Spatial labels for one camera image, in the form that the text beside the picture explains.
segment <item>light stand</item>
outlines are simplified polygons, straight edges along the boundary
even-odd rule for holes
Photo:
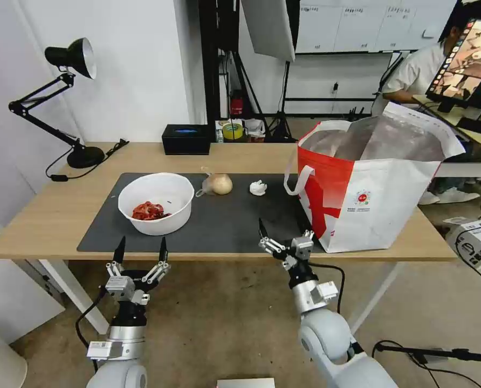
[[[282,109],[276,113],[273,122],[269,125],[269,127],[271,127],[273,123],[276,122],[273,129],[267,129],[266,137],[264,138],[265,143],[295,143],[297,141],[291,134],[291,129],[289,128],[289,123],[287,122],[287,117],[284,110],[290,65],[291,63],[289,61],[285,62],[284,89],[282,90]]]
[[[73,67],[77,72],[87,78],[95,79],[97,76],[97,66],[93,59],[93,50],[90,42],[86,38],[81,38],[74,41],[68,48],[47,47],[45,57],[49,63],[57,66],[62,74],[45,86],[27,94],[25,97],[11,102],[9,104],[10,111],[71,145],[73,151],[68,155],[67,159],[70,167],[81,169],[102,163],[105,155],[100,148],[87,147],[80,143],[79,138],[55,129],[30,114],[30,110],[73,86],[75,74],[68,71],[69,67]],[[62,88],[49,95],[35,97],[45,89],[61,81],[65,83],[65,86]]]

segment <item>red and white bag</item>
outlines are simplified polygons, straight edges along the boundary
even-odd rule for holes
[[[440,163],[465,152],[443,122],[392,103],[381,117],[320,122],[297,148],[298,181],[291,190],[293,155],[284,187],[326,252],[390,247]]]

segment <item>wooden table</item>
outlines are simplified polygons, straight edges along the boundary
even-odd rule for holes
[[[103,150],[111,143],[92,143]],[[65,183],[50,183],[0,234],[0,259],[39,260],[75,305],[84,311],[89,296],[63,260],[110,260],[111,254],[78,252],[102,203],[123,172],[214,172],[261,174],[283,173],[295,144],[212,144],[209,156],[166,156],[160,143],[131,143],[115,153],[89,175]],[[65,167],[62,173],[78,175]],[[453,251],[420,210],[416,210],[393,246],[387,250],[349,253],[314,253],[317,262],[388,262],[375,290],[362,298],[361,307],[348,320],[355,331],[407,261],[450,261]],[[126,253],[127,260],[152,260],[153,254]],[[170,260],[273,262],[260,253],[170,253]],[[108,323],[97,309],[87,315],[104,334]]]
[[[463,117],[465,109],[454,106],[450,112],[440,112],[440,103],[434,102],[425,95],[414,95],[413,99],[421,106],[420,111],[437,117],[462,136],[464,139],[472,141],[481,147],[481,133],[477,133],[458,126],[458,122]],[[437,177],[481,177],[481,163],[442,163],[436,174]]]

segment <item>black lamp shade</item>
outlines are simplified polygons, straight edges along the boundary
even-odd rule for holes
[[[54,66],[73,67],[75,71],[85,77],[91,79],[97,77],[97,64],[87,38],[77,39],[68,48],[47,47],[45,58]]]

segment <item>onion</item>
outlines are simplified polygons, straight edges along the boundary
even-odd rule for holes
[[[215,174],[214,179],[212,180],[212,190],[215,194],[228,194],[232,188],[233,182],[228,174]]]

